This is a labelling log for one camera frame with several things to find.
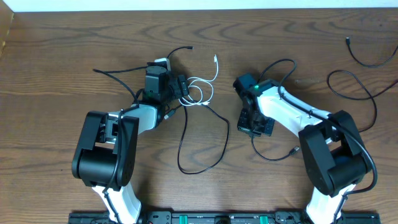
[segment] cable connector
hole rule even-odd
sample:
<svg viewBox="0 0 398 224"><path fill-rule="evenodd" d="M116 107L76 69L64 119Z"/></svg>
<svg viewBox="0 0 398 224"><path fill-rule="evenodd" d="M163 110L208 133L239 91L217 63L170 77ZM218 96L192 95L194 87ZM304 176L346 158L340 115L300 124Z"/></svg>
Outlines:
<svg viewBox="0 0 398 224"><path fill-rule="evenodd" d="M165 116L164 119L169 119L171 116L175 114L175 109L170 110Z"/></svg>
<svg viewBox="0 0 398 224"><path fill-rule="evenodd" d="M289 155L294 155L300 149L300 146L294 146L294 148L290 150Z"/></svg>

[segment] black cable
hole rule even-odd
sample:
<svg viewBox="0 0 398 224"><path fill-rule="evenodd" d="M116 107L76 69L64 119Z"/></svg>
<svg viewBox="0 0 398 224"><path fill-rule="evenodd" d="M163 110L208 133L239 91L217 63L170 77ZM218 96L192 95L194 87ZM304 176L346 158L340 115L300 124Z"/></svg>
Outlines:
<svg viewBox="0 0 398 224"><path fill-rule="evenodd" d="M366 65L366 64L360 62L360 61L354 56L354 53L353 53L353 51L351 50L350 44L351 44L351 41L349 40L349 37L347 37L347 38L346 38L346 45L347 45L349 54L351 54L352 58L353 58L356 62L358 62L360 65L362 65L362 66L364 66L364 67L366 67L366 68L378 68L378 67L381 67L381 66L385 65L387 62L389 62L389 61L395 56L395 54L396 54L396 52L397 52L397 50L398 50L398 45L397 45L397 47L396 47L396 49L394 50L394 52L392 53L392 55L391 55L386 61L384 61L383 63L380 63L379 65Z"/></svg>
<svg viewBox="0 0 398 224"><path fill-rule="evenodd" d="M118 71L106 71L106 73L132 72L132 71L140 70L140 69L144 69L144 68L147 68L147 66L142 66L142 67L137 67L137 68L130 68L130 69L126 69L126 70L118 70Z"/></svg>
<svg viewBox="0 0 398 224"><path fill-rule="evenodd" d="M172 109L172 110L175 111L175 110L177 110L178 108L180 108L181 106L182 106L182 105L178 105L176 108L174 108L174 109ZM219 114L217 114L217 113L216 113L215 111L213 111L209 106L207 106L207 105L202 105L202 106L204 106L206 109L210 110L214 115L216 115L217 117L219 117L220 119L222 119L223 121L226 122L226 124L227 124L227 133L226 133L225 145L224 145L224 149L223 149L223 152L221 153L220 158L219 158L219 159L217 160L217 162L215 162L213 165L207 167L207 168L204 169L204 170L198 171L198 172L186 172L186 171L184 171L184 168L182 168L181 165L180 165L180 152L181 152L182 142L183 142L183 140L184 140L185 131L187 130L188 113L187 113L187 107L186 107L186 106L183 106L183 107L184 107L184 112L185 112L185 124L184 124L184 130L182 131L182 136L181 136L180 145L179 145L179 147L178 147L177 165L178 165L178 168L180 169L180 171L181 171L183 174L187 174L187 175L201 174L201 173L203 173L203 172L206 172L206 171L210 170L210 169L213 168L214 166L216 166L216 165L223 159L224 154L225 154L225 150L226 150L226 146L227 146L227 143L228 143L228 138L229 138L229 121L228 121L226 118L223 118L222 116L220 116Z"/></svg>
<svg viewBox="0 0 398 224"><path fill-rule="evenodd" d="M172 51L168 54L167 58L169 58L175 51L180 50L180 49L192 50L192 49L193 49L193 46L178 47L178 48L172 50Z"/></svg>
<svg viewBox="0 0 398 224"><path fill-rule="evenodd" d="M119 213L116 212L115 207L113 206L111 199L109 198L109 194L107 192L104 193L104 197L106 201L108 202L109 207L111 208L112 212L114 213L114 216L116 217L116 221L120 224L122 224L122 221L120 220Z"/></svg>
<svg viewBox="0 0 398 224"><path fill-rule="evenodd" d="M123 119L122 119L122 116L123 116L124 113L127 113L128 111L135 110L137 108L138 108L138 106L132 106L132 107L127 108L125 110L121 109L120 112L119 112L119 116L118 116L118 127L119 127L118 128L118 154L117 154L116 164L115 164L115 167L113 169L112 176L111 176L108 184L106 185L106 187L102 191L102 193L104 193L104 194L110 188L113 180L116 178L116 173L118 172L118 169L119 169L119 163L120 163L120 160L121 160L121 151L122 151L122 132L123 132L123 122L122 122Z"/></svg>
<svg viewBox="0 0 398 224"><path fill-rule="evenodd" d="M344 73L347 73L347 74L353 76L353 77L355 78L355 80L361 85L361 88L366 92L366 94L368 94L368 97L365 97L365 98L350 97L350 96L346 96L346 95L343 95L343 94L341 94L341 93L338 93L335 89L333 89L333 87L330 85L330 77L331 77L334 73L337 73L337 72L344 72ZM361 132L364 132L364 131L367 131L367 130L371 129L371 128L374 126L374 124L376 123L376 119L377 119L377 106L376 106L376 102L374 101L374 98L380 96L380 95L383 94L385 91L387 91L387 90L389 90L390 88L392 88L395 84L398 83L398 80L395 80L393 83L391 83L389 86L387 86L385 89L383 89L382 91L380 91L379 93L377 93L377 94L375 94L375 95L372 95L372 94L368 91L368 89L366 89L366 87L362 84L362 82L359 80L359 78L358 78L355 74L353 74L352 72L346 71L346 70L335 70L335 71L332 71L332 72L329 73L329 75L327 76L327 78L326 78L326 83L328 84L329 89L330 89L334 94L336 94L336 95L338 95L338 96L340 96L340 97L342 97L342 98L344 98L344 99L358 100L358 101L359 101L359 100L372 100L373 108L374 108L373 120L372 120L372 123L371 123L367 128L364 128L364 129L362 129L362 130L359 131L359 132L361 133Z"/></svg>
<svg viewBox="0 0 398 224"><path fill-rule="evenodd" d="M116 81L118 81L120 84L122 84L122 86L124 86L124 87L130 92L130 94L131 94L132 97L134 98L134 101L137 102L137 107L139 107L139 102L138 102L138 99L137 99L136 94L135 94L135 93L130 89L130 87L128 87L124 82L122 82L120 79L114 77L113 75L111 75L111 74L109 74L109 73L107 73L107 72L104 72L104 71L101 71L101 70L98 70L98 69L93 69L93 71L96 72L96 73L104 74L104 75L106 75L107 77L113 78L114 80L116 80Z"/></svg>
<svg viewBox="0 0 398 224"><path fill-rule="evenodd" d="M348 197L346 194L343 194L340 200L340 203L337 206L336 212L333 214L333 224L337 224L337 215L343 209L344 203L348 200Z"/></svg>
<svg viewBox="0 0 398 224"><path fill-rule="evenodd" d="M253 147L254 152L256 152L256 154L257 154L259 157L261 157L262 159L264 159L264 160L266 160L266 161L271 161L271 162L282 161L282 160L288 158L289 156L294 155L294 154L300 149L300 148L294 147L294 148L293 148L292 150L290 150L289 153L288 153L286 156L284 156L284 157L281 157L281 158L278 158L278 159L269 159L269 158L264 157L263 155L260 154L260 152L257 151L256 147L254 146L254 136L251 136L251 146Z"/></svg>
<svg viewBox="0 0 398 224"><path fill-rule="evenodd" d="M143 88L141 88L141 89L139 89L139 90L137 91L137 93L136 93L137 98L139 98L139 95L141 95L141 93L142 93L143 91L144 91Z"/></svg>
<svg viewBox="0 0 398 224"><path fill-rule="evenodd" d="M293 61L292 59L284 58L284 59L280 59L280 60L278 60L278 61L276 61L276 62L274 62L274 63L268 65L268 67L266 67L266 69L264 69L264 71L261 72L260 77L259 77L259 79L257 80L257 83L260 82L261 78L264 76L264 74L265 74L270 68L272 68L274 65L276 65L276 64L278 64L278 63L280 63L280 62L293 62L293 63L294 63L294 61Z"/></svg>

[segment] black bracket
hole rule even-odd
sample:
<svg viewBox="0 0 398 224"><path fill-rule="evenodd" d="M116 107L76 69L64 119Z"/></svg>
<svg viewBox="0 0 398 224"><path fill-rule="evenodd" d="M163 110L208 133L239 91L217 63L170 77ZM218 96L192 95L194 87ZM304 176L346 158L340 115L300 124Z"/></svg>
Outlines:
<svg viewBox="0 0 398 224"><path fill-rule="evenodd" d="M341 127L350 131L363 145L353 118L345 111L329 117ZM334 197L350 184L359 183L370 171L359 146L344 134L333 130L325 122L307 126L298 133L303 152L305 168L312 184L323 194ZM329 150L326 140L341 142L335 150Z"/></svg>
<svg viewBox="0 0 398 224"><path fill-rule="evenodd" d="M235 80L233 87L243 102L243 109L238 121L238 131L242 131L249 136L259 137L261 134L271 136L275 120L260 112L257 97L263 91L276 85L277 83L273 80L257 84L249 73Z"/></svg>
<svg viewBox="0 0 398 224"><path fill-rule="evenodd" d="M123 116L122 127L112 122L112 119L117 120L104 112L90 111L87 114L72 160L72 174L88 187L107 186L116 166L120 133L121 159L116 178L110 183L113 190L119 191L129 183L134 169L139 119ZM116 138L114 149L96 146L96 142L104 143L106 125L112 126L111 133Z"/></svg>

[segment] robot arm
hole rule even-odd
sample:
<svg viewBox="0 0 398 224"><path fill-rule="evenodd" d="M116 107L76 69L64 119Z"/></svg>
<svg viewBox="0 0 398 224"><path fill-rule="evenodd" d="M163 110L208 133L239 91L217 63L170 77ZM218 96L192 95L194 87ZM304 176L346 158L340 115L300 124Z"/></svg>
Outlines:
<svg viewBox="0 0 398 224"><path fill-rule="evenodd" d="M121 115L121 127L118 123L120 111L87 114L73 158L72 173L99 194L112 221L136 223L141 211L141 203L130 182L138 134L157 127L163 120L166 105L188 94L185 76L174 77L169 60L160 58L148 63L142 100L138 108ZM121 138L121 146L118 146L118 138ZM98 143L114 144L114 149ZM116 172L115 178L112 178L113 172Z"/></svg>
<svg viewBox="0 0 398 224"><path fill-rule="evenodd" d="M238 129L250 136L271 135L276 120L294 133L300 139L305 168L315 186L306 213L314 223L332 223L335 214L337 218L340 217L337 209L343 194L354 189L370 171L370 165L351 139L282 99L277 91L278 85L274 80L257 84L250 74L245 74L234 82L233 86L244 107ZM331 114L295 98L283 87L281 92L289 101L322 118L330 119L361 139L347 112ZM341 146L330 152L328 144L331 142L341 142Z"/></svg>

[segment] white wall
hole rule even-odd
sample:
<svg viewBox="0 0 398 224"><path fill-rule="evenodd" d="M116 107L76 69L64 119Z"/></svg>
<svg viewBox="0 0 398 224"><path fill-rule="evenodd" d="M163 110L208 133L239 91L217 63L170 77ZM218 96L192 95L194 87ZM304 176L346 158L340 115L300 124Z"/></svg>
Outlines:
<svg viewBox="0 0 398 224"><path fill-rule="evenodd" d="M14 12L398 7L398 0L3 0Z"/></svg>

